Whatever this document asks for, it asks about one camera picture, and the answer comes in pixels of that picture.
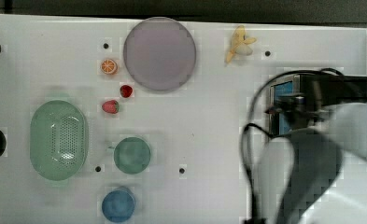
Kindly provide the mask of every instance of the black cable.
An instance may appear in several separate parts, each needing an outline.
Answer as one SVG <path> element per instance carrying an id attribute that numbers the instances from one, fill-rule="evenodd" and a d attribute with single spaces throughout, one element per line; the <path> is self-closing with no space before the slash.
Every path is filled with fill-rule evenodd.
<path id="1" fill-rule="evenodd" d="M 258 203 L 257 203 L 257 195 L 254 189 L 254 180 L 253 180 L 253 174 L 252 174 L 252 152 L 250 149 L 250 127 L 258 127 L 260 128 L 260 130 L 263 130 L 263 128 L 261 128 L 259 125 L 251 123 L 251 121 L 253 120 L 254 117 L 254 111 L 255 111 L 255 105 L 257 103 L 257 101 L 259 100 L 261 93 L 265 90 L 265 88 L 267 88 L 271 83 L 273 83 L 275 80 L 281 78 L 281 77 L 286 77 L 286 76 L 290 76 L 293 74 L 308 74 L 308 75 L 322 75 L 322 76 L 331 76 L 332 74 L 328 73 L 328 72 L 333 72 L 333 74 L 335 76 L 340 76 L 340 77 L 344 77 L 344 74 L 332 69 L 332 68 L 324 68 L 320 71 L 314 71 L 314 70 L 297 70 L 297 71 L 290 71 L 290 72 L 286 72 L 286 73 L 282 73 L 279 74 L 271 79 L 269 79 L 264 85 L 261 86 L 261 88 L 259 90 L 257 90 L 256 94 L 254 95 L 254 97 L 252 98 L 252 102 L 250 104 L 250 108 L 248 111 L 248 124 L 245 126 L 242 135 L 241 135 L 241 141 L 240 141 L 240 154 L 241 154 L 241 158 L 242 158 L 242 162 L 244 164 L 244 168 L 245 171 L 247 173 L 247 178 L 249 179 L 249 184 L 250 184 L 250 190 L 251 190 L 251 215 L 252 215 L 252 221 L 253 222 L 261 222 L 263 219 L 260 218 L 259 216 L 259 207 L 258 207 Z M 353 88 L 351 85 L 347 85 L 353 92 L 356 92 L 357 94 L 359 94 L 359 92 L 357 92 L 357 90 L 355 90 L 355 88 Z M 247 139 L 247 150 L 245 150 L 244 147 L 244 139 L 246 136 L 249 136 L 249 138 Z"/>

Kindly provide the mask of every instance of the white table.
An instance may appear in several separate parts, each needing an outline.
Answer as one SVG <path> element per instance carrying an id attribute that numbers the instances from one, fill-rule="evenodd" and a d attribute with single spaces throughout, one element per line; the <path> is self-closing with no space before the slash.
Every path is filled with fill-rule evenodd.
<path id="1" fill-rule="evenodd" d="M 120 84 L 134 82 L 122 48 L 138 23 L 0 15 L 0 129 L 7 135 L 7 153 L 0 158 L 0 223 L 108 223 L 101 202 L 122 185 L 138 200 L 129 223 L 239 223 L 249 215 L 239 133 L 254 91 L 269 77 L 298 68 L 330 66 L 367 76 L 367 29 L 246 24 L 258 38 L 254 53 L 226 66 L 238 24 L 182 22 L 198 50 L 190 81 L 166 94 L 134 85 L 134 98 L 121 101 L 121 112 L 109 116 L 101 103 L 118 97 Z M 105 42 L 109 49 L 102 48 Z M 106 57 L 120 59 L 114 78 L 99 72 Z M 61 97 L 85 114 L 90 147 L 79 173 L 51 183 L 30 163 L 29 128 L 40 105 Z M 257 111 L 257 119 L 264 118 L 260 106 Z M 140 175 L 122 173 L 106 150 L 129 135 L 143 136 L 152 147 L 150 166 Z M 96 173 L 98 165 L 102 172 Z"/>

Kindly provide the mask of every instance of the green basket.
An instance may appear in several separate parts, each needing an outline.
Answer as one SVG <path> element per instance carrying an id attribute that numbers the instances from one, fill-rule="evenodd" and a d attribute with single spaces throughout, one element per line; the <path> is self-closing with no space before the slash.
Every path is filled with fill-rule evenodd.
<path id="1" fill-rule="evenodd" d="M 65 101 L 40 106 L 31 122 L 30 158 L 35 170 L 54 181 L 74 175 L 87 157 L 87 129 L 83 114 Z"/>

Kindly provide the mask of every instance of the teal bowl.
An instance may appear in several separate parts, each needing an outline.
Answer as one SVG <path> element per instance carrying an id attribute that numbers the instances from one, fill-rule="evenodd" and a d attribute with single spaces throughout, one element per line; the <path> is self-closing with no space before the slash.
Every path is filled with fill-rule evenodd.
<path id="1" fill-rule="evenodd" d="M 139 174 L 150 163 L 150 147 L 137 137 L 123 139 L 114 150 L 114 162 L 125 174 Z"/>

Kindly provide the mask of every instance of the small bowl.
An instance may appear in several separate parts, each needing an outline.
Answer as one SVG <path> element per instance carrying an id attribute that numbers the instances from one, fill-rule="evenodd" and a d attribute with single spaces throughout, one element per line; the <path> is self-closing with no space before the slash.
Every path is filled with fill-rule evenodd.
<path id="1" fill-rule="evenodd" d="M 131 218 L 136 207 L 136 199 L 125 187 L 108 193 L 102 201 L 102 212 L 111 222 L 124 222 Z"/>
<path id="2" fill-rule="evenodd" d="M 137 137 L 128 137 L 119 142 L 114 150 L 114 162 L 125 174 L 139 174 L 150 163 L 150 147 Z"/>

